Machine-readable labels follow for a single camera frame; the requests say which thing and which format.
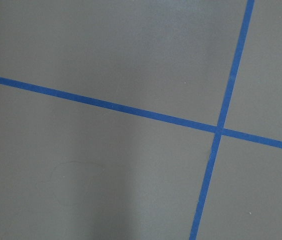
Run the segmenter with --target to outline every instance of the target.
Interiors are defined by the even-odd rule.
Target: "gray surface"
[[[282,1],[256,1],[226,127],[282,141]]]
[[[282,240],[282,149],[222,137],[198,240]]]
[[[216,125],[245,1],[0,1],[0,76]]]
[[[0,239],[187,240],[212,139],[0,85]]]

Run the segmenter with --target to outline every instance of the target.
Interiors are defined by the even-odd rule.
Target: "blue tape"
[[[77,95],[77,94],[73,94],[73,93],[69,93],[65,91],[59,91],[59,90],[55,90],[51,88],[49,89],[47,87],[28,84],[25,82],[15,81],[15,80],[3,78],[3,77],[0,77],[0,84],[18,88],[18,89],[28,90],[28,91],[36,92],[40,94],[50,95],[50,96],[54,96],[54,97],[58,97],[62,99],[67,99],[67,100],[71,100],[71,101],[75,101],[79,103],[89,104],[89,105],[93,105],[93,106],[97,106],[97,107],[101,107],[105,109],[111,109],[111,110],[115,110],[115,111],[119,111],[119,112],[123,112],[127,114],[137,115],[137,116],[145,117],[148,119],[154,119],[154,120],[159,120],[159,121],[166,122],[166,123],[181,125],[181,126],[192,128],[192,129],[207,131],[210,133],[214,133],[216,129],[215,126],[196,122],[196,121],[186,120],[183,118],[169,116],[169,115],[165,115],[165,114],[161,114],[161,113],[157,113],[153,111],[142,110],[142,109],[138,109],[135,107],[116,104],[113,102],[103,101],[103,100],[99,100],[99,99],[95,99],[95,98],[91,98],[87,96],[81,96],[81,95]]]
[[[226,128],[223,130],[223,135],[282,149],[282,141],[270,139],[263,136],[252,135],[252,134],[230,130]]]
[[[224,96],[224,99],[223,99],[222,108],[221,108],[221,112],[220,112],[220,115],[219,115],[219,120],[218,120],[218,123],[217,123],[216,131],[215,131],[215,135],[214,135],[214,139],[213,139],[213,143],[212,143],[211,156],[210,156],[210,159],[207,163],[207,167],[206,167],[205,175],[204,175],[204,178],[203,178],[203,183],[202,183],[202,188],[201,188],[199,200],[198,200],[198,203],[197,203],[197,206],[196,206],[196,212],[195,212],[194,219],[193,219],[193,224],[192,224],[192,229],[191,229],[191,234],[190,234],[190,240],[196,239],[197,233],[198,233],[198,230],[199,230],[204,205],[205,205],[208,189],[209,189],[210,182],[211,182],[213,168],[214,168],[214,165],[215,165],[217,152],[218,152],[218,149],[219,149],[219,146],[220,146],[222,132],[223,132],[223,129],[224,129],[224,124],[225,124],[226,116],[227,116],[228,109],[229,109],[229,106],[230,106],[232,93],[233,93],[233,89],[234,89],[234,84],[235,84],[235,80],[236,80],[237,73],[238,73],[238,70],[239,70],[241,57],[242,57],[243,49],[244,49],[244,44],[245,44],[245,41],[246,41],[246,36],[247,36],[250,21],[251,21],[253,6],[254,6],[254,0],[248,0],[247,4],[246,4],[246,9],[245,9],[243,22],[242,22],[240,36],[239,36],[237,46],[236,46],[236,50],[235,50],[235,54],[234,54],[234,59],[233,59],[232,67],[231,67],[230,76],[229,76],[228,83],[227,83],[227,86],[226,86],[225,96]]]

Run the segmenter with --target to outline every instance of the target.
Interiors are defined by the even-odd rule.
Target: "blue tape line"
[[[50,96],[54,96],[54,97],[58,97],[62,99],[67,99],[67,100],[71,100],[71,101],[75,101],[79,103],[89,104],[89,105],[93,105],[93,106],[97,106],[97,107],[101,107],[105,109],[111,109],[111,110],[115,110],[115,111],[119,111],[119,112],[123,112],[127,114],[137,115],[137,116],[145,117],[148,119],[154,119],[154,120],[159,120],[159,121],[166,122],[166,123],[181,125],[181,126],[189,127],[192,129],[207,131],[210,133],[214,133],[216,129],[215,126],[196,122],[196,121],[186,120],[183,118],[169,116],[169,115],[165,115],[165,114],[161,114],[161,113],[157,113],[153,111],[142,110],[142,109],[138,109],[135,107],[125,106],[125,105],[121,105],[121,104],[117,104],[113,102],[103,101],[103,100],[99,100],[99,99],[95,99],[95,98],[91,98],[87,96],[81,96],[81,95],[68,93],[64,91],[59,91],[59,90],[55,90],[51,88],[49,89],[47,87],[28,84],[25,82],[15,81],[15,80],[3,78],[3,77],[0,77],[0,84],[18,88],[18,89],[28,90],[28,91],[36,92],[40,94],[50,95]]]
[[[244,14],[243,22],[242,22],[239,39],[238,39],[235,54],[234,54],[230,76],[229,76],[228,83],[226,86],[225,96],[223,99],[222,108],[221,108],[221,112],[219,115],[219,120],[217,123],[216,131],[215,131],[215,135],[214,135],[214,139],[213,139],[213,143],[211,147],[211,156],[207,163],[199,200],[196,206],[196,212],[195,212],[194,220],[192,224],[190,240],[196,239],[197,233],[199,230],[199,225],[201,222],[208,189],[209,189],[210,182],[211,182],[211,177],[212,177],[213,168],[215,165],[217,152],[220,146],[222,132],[224,129],[227,112],[228,112],[230,102],[231,102],[235,80],[237,77],[237,73],[239,70],[240,62],[241,62],[241,57],[243,54],[244,44],[246,41],[246,36],[247,36],[247,32],[248,32],[248,28],[249,28],[249,24],[250,24],[250,20],[252,16],[253,6],[254,6],[254,0],[248,0],[246,4],[246,9],[245,9],[245,14]]]
[[[263,136],[252,135],[252,134],[230,130],[226,128],[223,130],[223,135],[282,149],[282,141],[274,140]]]

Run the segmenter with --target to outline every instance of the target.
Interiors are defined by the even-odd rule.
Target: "painter's tape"
[[[282,141],[274,140],[263,136],[252,135],[252,134],[230,130],[226,128],[223,130],[223,135],[282,149]]]
[[[117,103],[113,103],[109,101],[103,101],[103,100],[99,100],[99,99],[95,99],[95,98],[91,98],[87,96],[81,96],[81,95],[77,95],[77,94],[73,94],[73,93],[69,93],[65,91],[59,91],[59,90],[55,90],[51,88],[49,89],[47,87],[28,84],[25,82],[15,81],[15,80],[3,78],[3,77],[0,77],[0,84],[18,88],[18,89],[28,90],[28,91],[36,92],[40,94],[50,95],[50,96],[54,96],[57,98],[67,99],[67,100],[71,100],[71,101],[75,101],[79,103],[89,104],[89,105],[93,105],[93,106],[97,106],[97,107],[101,107],[105,109],[111,109],[111,110],[115,110],[115,111],[119,111],[119,112],[123,112],[127,114],[137,115],[137,116],[145,117],[148,119],[154,119],[154,120],[159,120],[159,121],[166,122],[166,123],[181,125],[184,127],[198,129],[198,130],[202,130],[202,131],[206,131],[210,133],[214,133],[216,129],[215,126],[208,125],[205,123],[200,123],[197,121],[191,121],[191,120],[187,120],[187,119],[183,119],[183,118],[179,118],[175,116],[169,116],[169,115],[165,115],[165,114],[161,114],[161,113],[157,113],[153,111],[147,111],[147,110],[143,110],[143,109],[139,109],[139,108],[135,108],[131,106],[125,106],[125,105],[121,105],[121,104],[117,104]]]
[[[236,50],[235,50],[235,55],[234,55],[231,71],[230,71],[230,76],[229,76],[228,83],[227,83],[226,90],[225,90],[225,95],[224,95],[224,99],[222,103],[221,112],[219,115],[219,120],[217,123],[217,128],[216,128],[215,135],[214,135],[214,140],[212,143],[211,157],[209,159],[209,162],[207,163],[198,204],[196,206],[196,212],[195,212],[194,219],[193,219],[190,240],[196,240],[197,233],[199,230],[204,205],[205,205],[208,189],[209,189],[210,182],[211,182],[213,168],[215,165],[217,152],[220,146],[222,132],[224,129],[225,120],[226,120],[226,116],[227,116],[228,109],[230,106],[234,84],[235,84],[235,80],[236,80],[237,73],[239,70],[239,66],[240,66],[240,62],[241,62],[241,58],[243,54],[243,49],[244,49],[244,44],[246,41],[246,36],[247,36],[248,29],[249,29],[251,17],[252,17],[253,6],[254,6],[254,0],[248,0],[246,9],[245,9],[243,22],[242,22],[240,35],[239,35],[239,39],[238,39]]]

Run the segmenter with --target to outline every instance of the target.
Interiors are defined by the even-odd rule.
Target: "gray floor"
[[[0,1],[0,76],[216,126],[245,6]],[[282,1],[255,3],[225,127],[282,141]],[[0,85],[0,239],[186,240],[213,137]],[[282,239],[282,149],[222,136],[197,239]]]

